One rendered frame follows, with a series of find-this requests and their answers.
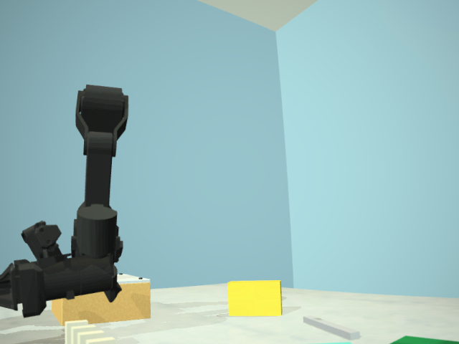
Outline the green flat slab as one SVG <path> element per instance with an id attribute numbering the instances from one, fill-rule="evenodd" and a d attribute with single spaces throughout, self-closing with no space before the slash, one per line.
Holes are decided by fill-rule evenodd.
<path id="1" fill-rule="evenodd" d="M 404 336 L 390 344 L 459 344 L 458 341 L 439 340 L 430 338 L 419 338 L 413 336 Z"/>

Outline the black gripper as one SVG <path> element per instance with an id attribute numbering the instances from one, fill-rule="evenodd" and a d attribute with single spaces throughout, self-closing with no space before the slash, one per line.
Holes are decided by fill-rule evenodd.
<path id="1" fill-rule="evenodd" d="M 75 257 L 40 268 L 27 259 L 14 260 L 0 274 L 0 306 L 18 311 L 22 303 L 25 317 L 40 315 L 46 301 L 72 300 L 81 293 L 81 279 Z"/>

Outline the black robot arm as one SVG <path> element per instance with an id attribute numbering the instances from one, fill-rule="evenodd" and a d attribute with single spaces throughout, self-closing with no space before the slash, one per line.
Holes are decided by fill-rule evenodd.
<path id="1" fill-rule="evenodd" d="M 116 225 L 118 213 L 110 207 L 110 178 L 112 157 L 127 119 L 128 95 L 122 88 L 86 85 L 78 90 L 75 124 L 84 140 L 85 200 L 74 219 L 71 254 L 62 254 L 56 243 L 61 236 L 57 225 L 41 220 L 21 233 L 40 268 L 72 255 L 80 271 L 80 295 L 104 292 L 108 302 L 122 290 L 114 262 L 119 262 L 123 241 Z"/>

